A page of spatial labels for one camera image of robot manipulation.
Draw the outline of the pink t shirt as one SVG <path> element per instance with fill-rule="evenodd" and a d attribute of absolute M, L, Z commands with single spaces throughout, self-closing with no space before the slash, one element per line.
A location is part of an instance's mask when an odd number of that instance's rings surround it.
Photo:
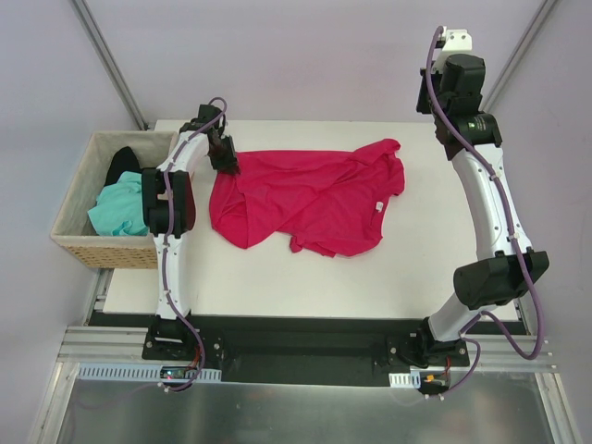
<path fill-rule="evenodd" d="M 366 253 L 383 239 L 390 198 L 405 188 L 400 148 L 398 141 L 383 139 L 351 152 L 240 153 L 239 174 L 216 176 L 212 228 L 242 249 L 283 233 L 293 253 Z"/>

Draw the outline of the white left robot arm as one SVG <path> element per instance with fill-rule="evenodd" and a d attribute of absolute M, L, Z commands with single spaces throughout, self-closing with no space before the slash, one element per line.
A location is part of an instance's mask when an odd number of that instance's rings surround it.
<path fill-rule="evenodd" d="M 240 173 L 232 137 L 225 133 L 227 108 L 221 97 L 200 105 L 197 116 L 179 129 L 166 159 L 142 172 L 142 215 L 156 250 L 156 315 L 162 320 L 181 320 L 191 311 L 188 244 L 196 222 L 192 174 L 202 162 L 218 173 Z"/>

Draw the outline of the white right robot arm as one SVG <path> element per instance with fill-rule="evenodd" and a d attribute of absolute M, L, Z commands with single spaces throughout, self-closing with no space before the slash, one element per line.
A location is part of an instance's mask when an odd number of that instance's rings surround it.
<path fill-rule="evenodd" d="M 475 228 L 476 261 L 457 268 L 454 292 L 424 320 L 416 353 L 438 364 L 471 321 L 522 298 L 549 268 L 524 232 L 509 192 L 496 119 L 480 111 L 486 65 L 456 54 L 423 74 L 417 110 L 431 114 L 435 135 L 463 186 Z"/>

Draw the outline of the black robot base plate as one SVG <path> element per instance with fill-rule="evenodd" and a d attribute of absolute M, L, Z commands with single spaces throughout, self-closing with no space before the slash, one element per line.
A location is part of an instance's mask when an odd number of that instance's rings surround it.
<path fill-rule="evenodd" d="M 142 358 L 194 360 L 225 382 L 346 387 L 385 387 L 412 367 L 469 365 L 463 340 L 437 343 L 424 321 L 318 317 L 156 318 Z"/>

